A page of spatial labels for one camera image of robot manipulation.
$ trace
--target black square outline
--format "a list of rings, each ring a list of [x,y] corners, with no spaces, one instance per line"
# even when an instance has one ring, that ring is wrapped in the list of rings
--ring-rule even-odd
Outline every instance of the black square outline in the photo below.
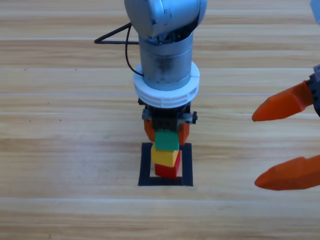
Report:
[[[168,179],[159,176],[150,177],[152,146],[152,142],[142,143],[138,186],[194,186],[191,143],[186,143],[184,146],[180,147],[182,152],[182,176],[179,176],[176,179]]]

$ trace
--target orange fingertip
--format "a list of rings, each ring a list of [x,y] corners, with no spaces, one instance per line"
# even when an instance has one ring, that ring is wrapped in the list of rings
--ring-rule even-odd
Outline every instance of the orange fingertip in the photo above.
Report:
[[[254,184],[262,189],[285,191],[304,190],[320,185],[320,155],[298,157],[273,166],[261,174]]]
[[[285,119],[313,104],[311,92],[302,82],[294,87],[269,97],[252,115],[254,122]]]

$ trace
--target wooden table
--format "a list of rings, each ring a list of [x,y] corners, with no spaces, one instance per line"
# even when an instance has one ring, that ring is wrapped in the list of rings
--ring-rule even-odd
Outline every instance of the wooden table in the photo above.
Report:
[[[194,37],[194,187],[138,186],[148,138],[133,73],[123,45],[93,43],[128,22],[122,0],[0,0],[0,239],[319,240],[319,187],[254,185],[320,154],[318,115],[251,120],[320,64],[309,0],[209,0]]]

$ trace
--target black cable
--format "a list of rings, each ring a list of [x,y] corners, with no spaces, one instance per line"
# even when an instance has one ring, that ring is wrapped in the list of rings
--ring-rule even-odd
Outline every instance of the black cable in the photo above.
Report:
[[[122,27],[119,27],[118,29],[116,29],[116,30],[114,30],[112,32],[109,32],[106,35],[103,35],[103,36],[97,38],[96,40],[94,40],[94,43],[95,44],[125,44],[125,60],[126,60],[126,63],[128,64],[129,68],[135,74],[138,74],[138,75],[143,77],[144,75],[142,73],[137,72],[136,70],[133,69],[133,67],[130,65],[129,58],[128,58],[128,45],[139,45],[138,41],[129,41],[129,35],[130,35],[131,27],[132,27],[132,23],[129,22],[128,24],[126,24],[126,25],[124,25]],[[122,32],[122,31],[124,31],[126,29],[128,29],[128,32],[127,32],[127,35],[126,35],[126,41],[104,41],[105,39],[110,38],[113,35],[118,34],[118,33]]]
[[[113,35],[116,35],[126,29],[128,29],[129,27],[132,26],[132,23],[129,22],[128,24],[122,26],[122,27],[119,27],[118,29],[112,31],[112,32],[109,32],[107,33],[106,35],[103,35],[101,37],[99,37],[98,39],[94,40],[94,43],[95,44],[126,44],[125,41],[103,41],[107,38],[110,38],[112,37]],[[139,45],[139,42],[138,41],[128,41],[128,45]]]
[[[128,59],[128,40],[129,40],[129,35],[130,35],[130,30],[131,30],[131,26],[129,26],[128,28],[128,32],[126,34],[126,41],[125,41],[125,59],[126,59],[126,63],[128,64],[129,68],[135,73],[138,74],[140,76],[144,76],[142,73],[137,72],[136,70],[133,69],[133,67],[130,65],[129,63],[129,59]]]

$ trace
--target green block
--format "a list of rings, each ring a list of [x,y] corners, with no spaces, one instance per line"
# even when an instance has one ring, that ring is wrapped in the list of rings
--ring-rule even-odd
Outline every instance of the green block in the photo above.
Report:
[[[179,134],[175,131],[156,131],[154,137],[155,149],[162,151],[179,150]]]

